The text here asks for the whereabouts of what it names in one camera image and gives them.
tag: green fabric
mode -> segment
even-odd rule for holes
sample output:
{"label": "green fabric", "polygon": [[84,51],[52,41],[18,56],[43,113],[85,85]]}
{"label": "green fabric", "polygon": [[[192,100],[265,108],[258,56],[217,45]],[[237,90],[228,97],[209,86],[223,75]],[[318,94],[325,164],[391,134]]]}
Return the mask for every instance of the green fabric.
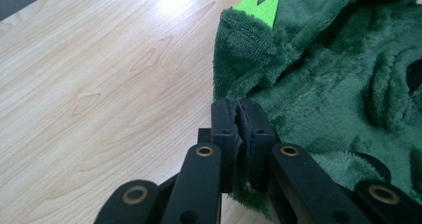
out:
{"label": "green fabric", "polygon": [[[422,87],[409,92],[406,84],[407,67],[422,58],[421,31],[416,0],[280,0],[273,29],[227,9],[215,43],[214,99],[260,103],[280,139],[303,146],[339,184],[380,178],[345,152],[359,151],[421,202]],[[240,196],[263,211],[261,199]]]}

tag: wooden table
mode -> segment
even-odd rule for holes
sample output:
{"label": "wooden table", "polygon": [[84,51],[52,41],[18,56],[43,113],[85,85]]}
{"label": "wooden table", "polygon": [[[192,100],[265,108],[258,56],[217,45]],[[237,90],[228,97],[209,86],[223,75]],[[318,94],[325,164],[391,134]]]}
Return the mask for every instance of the wooden table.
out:
{"label": "wooden table", "polygon": [[[0,22],[0,222],[92,223],[121,184],[177,173],[239,1],[39,0]],[[222,222],[267,221],[223,196]]]}

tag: lime green felt spike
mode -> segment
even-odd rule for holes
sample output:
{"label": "lime green felt spike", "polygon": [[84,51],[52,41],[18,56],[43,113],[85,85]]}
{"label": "lime green felt spike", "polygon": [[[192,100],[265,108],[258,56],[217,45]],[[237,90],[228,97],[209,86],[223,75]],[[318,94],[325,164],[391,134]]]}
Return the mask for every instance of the lime green felt spike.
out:
{"label": "lime green felt spike", "polygon": [[234,9],[244,11],[248,15],[261,19],[268,26],[273,28],[278,5],[279,0],[265,0],[259,5],[258,0],[243,0],[238,3]]}

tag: hole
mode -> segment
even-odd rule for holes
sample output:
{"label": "hole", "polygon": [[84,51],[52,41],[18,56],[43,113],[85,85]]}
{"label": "hole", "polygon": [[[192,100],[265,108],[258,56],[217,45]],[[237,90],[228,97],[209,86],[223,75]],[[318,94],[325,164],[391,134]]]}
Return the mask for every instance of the hole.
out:
{"label": "hole", "polygon": [[334,211],[331,216],[332,216],[332,218],[334,218],[334,220],[337,223],[340,223],[340,224],[350,223],[350,217],[345,212],[342,212],[342,211]]}
{"label": "hole", "polygon": [[376,200],[386,204],[397,204],[400,202],[400,197],[388,187],[382,185],[370,185],[368,187],[369,194]]}
{"label": "hole", "polygon": [[132,186],[123,194],[123,202],[129,205],[137,204],[145,200],[148,196],[148,189],[144,186]]}
{"label": "hole", "polygon": [[200,146],[196,148],[196,154],[200,156],[211,156],[214,153],[214,149],[209,146]]}
{"label": "hole", "polygon": [[297,156],[299,155],[299,150],[293,146],[283,146],[281,149],[282,154],[287,156]]}
{"label": "hole", "polygon": [[129,193],[127,193],[127,197],[129,199],[138,199],[143,195],[143,191],[142,190],[132,190]]}
{"label": "hole", "polygon": [[265,131],[263,130],[263,129],[255,129],[255,133],[257,133],[257,134],[263,134],[263,133],[265,133]]}
{"label": "hole", "polygon": [[195,211],[185,211],[180,215],[182,223],[195,223],[198,220],[198,214]]}

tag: green plush costume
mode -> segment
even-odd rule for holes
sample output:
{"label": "green plush costume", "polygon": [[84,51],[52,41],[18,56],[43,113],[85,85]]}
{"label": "green plush costume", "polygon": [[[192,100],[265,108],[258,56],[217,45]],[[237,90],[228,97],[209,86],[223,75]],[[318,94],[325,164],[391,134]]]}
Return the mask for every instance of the green plush costume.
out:
{"label": "green plush costume", "polygon": [[[363,152],[421,202],[421,58],[416,0],[279,0],[273,28],[228,9],[215,43],[214,99],[261,104],[280,139],[303,146],[342,186],[381,178],[348,151]],[[262,208],[259,196],[242,195]]]}

